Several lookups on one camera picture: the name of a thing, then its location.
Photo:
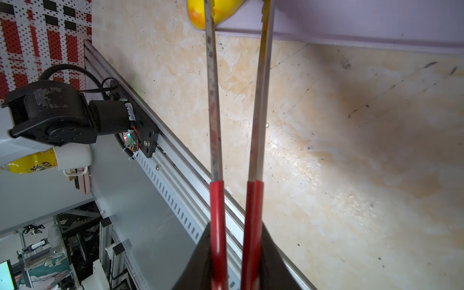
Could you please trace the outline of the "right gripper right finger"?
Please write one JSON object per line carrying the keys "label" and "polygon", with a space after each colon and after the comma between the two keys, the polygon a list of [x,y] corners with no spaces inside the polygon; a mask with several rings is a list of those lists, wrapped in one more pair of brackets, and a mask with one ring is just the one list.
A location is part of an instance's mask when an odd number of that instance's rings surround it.
{"label": "right gripper right finger", "polygon": [[262,226],[260,258],[261,290],[309,290],[310,282],[293,264],[287,264],[265,225]]}

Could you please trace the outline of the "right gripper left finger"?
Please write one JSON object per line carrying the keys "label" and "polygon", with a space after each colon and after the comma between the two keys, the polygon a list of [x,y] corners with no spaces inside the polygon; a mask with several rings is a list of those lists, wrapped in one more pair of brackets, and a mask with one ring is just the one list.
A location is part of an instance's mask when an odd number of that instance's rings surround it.
{"label": "right gripper left finger", "polygon": [[211,229],[207,224],[173,290],[211,290]]}

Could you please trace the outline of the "yellow twisted bread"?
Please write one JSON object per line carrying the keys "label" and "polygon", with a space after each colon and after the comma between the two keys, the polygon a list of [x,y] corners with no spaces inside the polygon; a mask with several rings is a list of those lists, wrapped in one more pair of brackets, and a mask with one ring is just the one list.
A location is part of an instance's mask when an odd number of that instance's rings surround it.
{"label": "yellow twisted bread", "polygon": [[[243,5],[245,0],[216,0],[211,14],[215,24],[230,18]],[[197,30],[205,30],[205,12],[203,0],[187,0],[187,15],[190,23]]]}

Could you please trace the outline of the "lavender plastic tray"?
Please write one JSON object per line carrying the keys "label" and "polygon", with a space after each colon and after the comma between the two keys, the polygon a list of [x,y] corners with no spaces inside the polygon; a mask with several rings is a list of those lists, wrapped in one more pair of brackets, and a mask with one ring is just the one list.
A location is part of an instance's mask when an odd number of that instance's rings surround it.
{"label": "lavender plastic tray", "polygon": [[277,1],[274,38],[463,54],[463,1]]}

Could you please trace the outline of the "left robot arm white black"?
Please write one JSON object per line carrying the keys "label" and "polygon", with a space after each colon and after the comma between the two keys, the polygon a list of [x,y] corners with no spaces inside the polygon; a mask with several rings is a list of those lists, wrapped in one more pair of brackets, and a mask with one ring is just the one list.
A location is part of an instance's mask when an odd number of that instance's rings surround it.
{"label": "left robot arm white black", "polygon": [[[96,87],[78,90],[52,80],[59,71],[77,71]],[[118,81],[109,87],[88,70],[69,64],[49,67],[36,82],[4,96],[1,104],[1,165],[69,143],[90,145],[99,135],[120,135],[135,124],[130,102],[112,99]]]}

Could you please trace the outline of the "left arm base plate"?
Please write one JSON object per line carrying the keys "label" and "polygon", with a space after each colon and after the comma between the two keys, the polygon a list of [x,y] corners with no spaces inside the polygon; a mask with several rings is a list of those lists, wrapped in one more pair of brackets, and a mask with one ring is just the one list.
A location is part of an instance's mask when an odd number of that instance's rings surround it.
{"label": "left arm base plate", "polygon": [[160,129],[151,117],[135,101],[123,99],[129,114],[128,134],[133,140],[132,148],[151,158],[157,148]]}

